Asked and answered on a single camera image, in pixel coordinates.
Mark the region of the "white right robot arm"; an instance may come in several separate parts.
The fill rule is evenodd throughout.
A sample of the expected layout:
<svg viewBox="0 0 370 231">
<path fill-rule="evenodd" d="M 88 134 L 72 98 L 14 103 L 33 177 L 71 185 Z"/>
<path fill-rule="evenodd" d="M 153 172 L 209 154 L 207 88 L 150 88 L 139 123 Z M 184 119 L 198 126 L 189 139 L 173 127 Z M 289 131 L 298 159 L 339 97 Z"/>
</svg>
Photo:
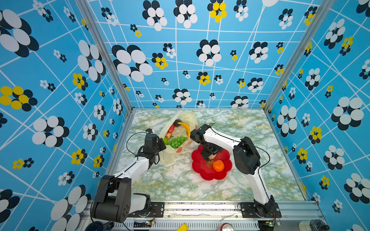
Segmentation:
<svg viewBox="0 0 370 231">
<path fill-rule="evenodd" d="M 200 144 L 201 156 L 205 161 L 215 160 L 223 150 L 228 151 L 234 157 L 236 168 L 246 175 L 253 192 L 253 201 L 256 213 L 260 217 L 273 214 L 281 218 L 281 212 L 273 195 L 268 191 L 260 168 L 264 167 L 260 162 L 258 150 L 262 148 L 253 144 L 250 138 L 236 138 L 226 135 L 204 124 L 197 130 L 193 130 L 191 139 Z"/>
</svg>

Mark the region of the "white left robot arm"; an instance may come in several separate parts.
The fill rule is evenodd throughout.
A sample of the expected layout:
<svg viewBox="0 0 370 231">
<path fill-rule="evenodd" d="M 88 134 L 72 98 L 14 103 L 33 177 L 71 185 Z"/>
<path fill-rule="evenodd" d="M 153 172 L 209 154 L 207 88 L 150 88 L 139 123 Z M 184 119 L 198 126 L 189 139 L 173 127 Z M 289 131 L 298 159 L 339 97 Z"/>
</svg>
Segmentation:
<svg viewBox="0 0 370 231">
<path fill-rule="evenodd" d="M 91 219 L 123 223 L 135 213 L 146 216 L 151 211 L 150 195 L 132 193 L 133 183 L 153 164 L 165 142 L 155 134 L 148 134 L 134 160 L 116 175 L 105 175 L 99 183 L 90 208 Z"/>
</svg>

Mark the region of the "translucent printed plastic bag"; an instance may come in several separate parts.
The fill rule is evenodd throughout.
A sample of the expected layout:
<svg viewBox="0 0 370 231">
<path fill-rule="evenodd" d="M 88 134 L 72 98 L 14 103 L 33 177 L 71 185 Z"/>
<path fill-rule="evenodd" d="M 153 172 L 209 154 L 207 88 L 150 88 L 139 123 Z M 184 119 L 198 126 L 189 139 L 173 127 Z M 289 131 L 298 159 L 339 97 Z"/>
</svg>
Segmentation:
<svg viewBox="0 0 370 231">
<path fill-rule="evenodd" d="M 160 152 L 162 164 L 170 164 L 188 149 L 193 142 L 190 133 L 197 128 L 197 117 L 191 111 L 180 111 L 165 124 L 159 134 L 166 145 L 166 149 Z"/>
</svg>

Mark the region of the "red fruit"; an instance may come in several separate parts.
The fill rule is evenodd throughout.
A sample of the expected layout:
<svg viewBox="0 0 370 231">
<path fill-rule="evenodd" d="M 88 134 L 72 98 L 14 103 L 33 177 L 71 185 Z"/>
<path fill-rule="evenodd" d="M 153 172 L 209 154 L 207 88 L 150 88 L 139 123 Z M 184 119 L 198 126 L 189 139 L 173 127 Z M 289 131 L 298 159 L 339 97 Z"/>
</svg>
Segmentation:
<svg viewBox="0 0 370 231">
<path fill-rule="evenodd" d="M 171 126 L 170 126 L 170 128 L 169 128 L 169 130 L 168 130 L 168 132 L 169 132 L 169 133 L 173 133 L 174 128 L 175 128 L 175 126 L 174 126 L 174 125 L 171 125 Z"/>
</svg>

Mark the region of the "red flower-shaped plate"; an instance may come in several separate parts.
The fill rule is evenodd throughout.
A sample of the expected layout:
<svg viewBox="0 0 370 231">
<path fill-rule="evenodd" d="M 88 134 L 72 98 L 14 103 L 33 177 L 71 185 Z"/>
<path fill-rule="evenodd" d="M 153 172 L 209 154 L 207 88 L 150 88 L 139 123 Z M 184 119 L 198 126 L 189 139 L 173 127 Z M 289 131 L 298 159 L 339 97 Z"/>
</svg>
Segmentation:
<svg viewBox="0 0 370 231">
<path fill-rule="evenodd" d="M 230 159 L 230 153 L 225 149 L 222 152 L 218 153 L 216 158 L 211 161 L 205 161 L 201 155 L 202 147 L 201 145 L 192 152 L 192 168 L 193 170 L 200 174 L 200 176 L 206 181 L 218 180 L 221 181 L 226 178 L 227 173 L 232 169 L 233 164 Z M 213 162 L 221 160 L 223 161 L 225 168 L 222 172 L 216 172 L 213 169 Z"/>
</svg>

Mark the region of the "orange tangerine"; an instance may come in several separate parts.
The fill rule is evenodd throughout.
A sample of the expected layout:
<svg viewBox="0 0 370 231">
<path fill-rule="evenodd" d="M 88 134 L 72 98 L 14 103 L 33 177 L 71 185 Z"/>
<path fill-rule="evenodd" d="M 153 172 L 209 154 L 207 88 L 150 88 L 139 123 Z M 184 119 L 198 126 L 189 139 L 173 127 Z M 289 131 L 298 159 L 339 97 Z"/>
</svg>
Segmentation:
<svg viewBox="0 0 370 231">
<path fill-rule="evenodd" d="M 222 172 L 225 168 L 225 165 L 223 163 L 223 161 L 221 160 L 217 160 L 215 162 L 213 162 L 213 169 L 216 171 L 216 172 Z"/>
</svg>

